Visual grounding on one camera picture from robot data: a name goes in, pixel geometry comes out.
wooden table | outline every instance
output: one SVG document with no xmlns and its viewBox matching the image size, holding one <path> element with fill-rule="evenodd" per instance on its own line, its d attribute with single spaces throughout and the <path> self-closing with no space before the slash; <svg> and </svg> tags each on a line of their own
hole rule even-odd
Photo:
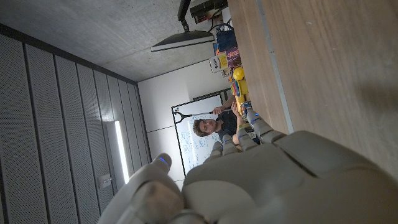
<svg viewBox="0 0 398 224">
<path fill-rule="evenodd" d="M 398 178 L 398 1 L 228 3 L 254 109 Z"/>
</svg>

acoustic wall panel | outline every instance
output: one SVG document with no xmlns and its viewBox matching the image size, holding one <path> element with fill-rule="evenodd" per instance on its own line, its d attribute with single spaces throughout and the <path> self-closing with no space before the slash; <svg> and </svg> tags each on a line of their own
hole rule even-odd
<svg viewBox="0 0 398 224">
<path fill-rule="evenodd" d="M 98 189 L 99 207 L 102 212 L 113 198 L 112 186 L 108 186 L 103 189 L 98 188 L 98 177 L 110 174 L 108 155 L 105 148 L 104 133 L 100 110 L 98 108 L 93 70 L 82 65 L 77 65 L 77 68 L 81 98 L 83 99 L 83 108 L 87 124 L 88 142 L 90 143 L 96 187 Z"/>
<path fill-rule="evenodd" d="M 139 148 L 139 154 L 141 157 L 141 164 L 148 164 L 147 148 L 145 145 L 144 129 L 142 128 L 142 118 L 140 116 L 140 109 L 138 106 L 136 87 L 132 84 L 127 84 L 130 96 L 132 117 L 134 118 L 134 129 L 137 134 L 137 143 Z"/>
<path fill-rule="evenodd" d="M 143 135 L 144 135 L 144 139 L 145 139 L 145 148 L 147 149 L 148 162 L 152 162 L 150 149 L 149 149 L 149 143 L 148 143 L 148 136 L 147 136 L 146 128 L 145 128 L 144 113 L 142 112 L 141 97 L 139 96 L 138 86 L 135 86 L 134 88 L 136 89 L 136 96 L 137 96 L 138 109 L 139 109 L 139 117 L 141 118 L 141 127 L 142 127 L 142 130 L 143 130 Z"/>
<path fill-rule="evenodd" d="M 53 56 L 26 45 L 37 134 L 52 223 L 76 223 L 77 211 Z"/>
<path fill-rule="evenodd" d="M 0 209 L 0 224 L 3 224 L 3 223 L 4 223 L 4 215 L 2 213 L 2 209 Z"/>
<path fill-rule="evenodd" d="M 120 95 L 122 98 L 122 106 L 124 111 L 124 120 L 126 122 L 127 136 L 129 138 L 130 151 L 132 157 L 132 166 L 135 171 L 139 170 L 141 165 L 141 157 L 138 148 L 136 128 L 134 125 L 134 117 L 132 116 L 129 90 L 127 83 L 119 80 Z"/>
<path fill-rule="evenodd" d="M 116 187 L 113 159 L 111 154 L 111 148 L 109 146 L 108 130 L 106 129 L 106 123 L 113 121 L 113 110 L 112 110 L 111 98 L 109 95 L 108 81 L 106 79 L 106 75 L 101 72 L 94 71 L 94 77 L 95 77 L 95 87 L 98 95 L 99 112 L 103 122 L 102 127 L 104 131 L 106 153 L 108 154 L 108 162 L 111 168 L 110 171 L 112 177 L 112 187 L 114 191 L 113 194 L 115 195 L 116 192 L 118 191 L 118 188 Z"/>
<path fill-rule="evenodd" d="M 6 223 L 47 223 L 22 43 L 0 35 L 0 160 Z"/>
<path fill-rule="evenodd" d="M 76 64 L 58 56 L 55 61 L 80 223 L 96 223 L 100 211 Z"/>
<path fill-rule="evenodd" d="M 134 173 L 134 169 L 132 166 L 130 144 L 129 144 L 129 138 L 128 138 L 127 130 L 126 130 L 126 123 L 124 121 L 124 112 L 123 112 L 123 106 L 122 106 L 122 101 L 121 101 L 121 97 L 120 97 L 118 80 L 113 77 L 108 76 L 108 85 L 109 85 L 109 93 L 111 95 L 111 103 L 112 103 L 112 108 L 113 108 L 114 120 L 120 122 L 124 150 L 126 152 L 127 169 L 129 171 L 129 176 L 132 176 Z"/>
</svg>

robot finger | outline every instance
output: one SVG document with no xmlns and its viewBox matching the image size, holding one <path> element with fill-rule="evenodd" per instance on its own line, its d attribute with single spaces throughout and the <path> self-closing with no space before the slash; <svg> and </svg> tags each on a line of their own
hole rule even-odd
<svg viewBox="0 0 398 224">
<path fill-rule="evenodd" d="M 231 136 L 224 135 L 223 137 L 223 156 L 228 155 L 229 153 L 238 152 L 234 142 L 232 141 Z"/>
</svg>

man's hand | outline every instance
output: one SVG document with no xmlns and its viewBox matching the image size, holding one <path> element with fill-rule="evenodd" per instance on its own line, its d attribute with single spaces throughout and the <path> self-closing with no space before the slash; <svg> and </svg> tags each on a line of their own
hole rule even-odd
<svg viewBox="0 0 398 224">
<path fill-rule="evenodd" d="M 213 110 L 213 114 L 221 114 L 223 112 L 222 106 L 216 107 Z"/>
<path fill-rule="evenodd" d="M 239 114 L 238 111 L 238 105 L 236 104 L 236 102 L 232 102 L 232 106 L 231 106 L 232 112 L 236 115 L 236 117 L 242 117 L 241 114 Z"/>
</svg>

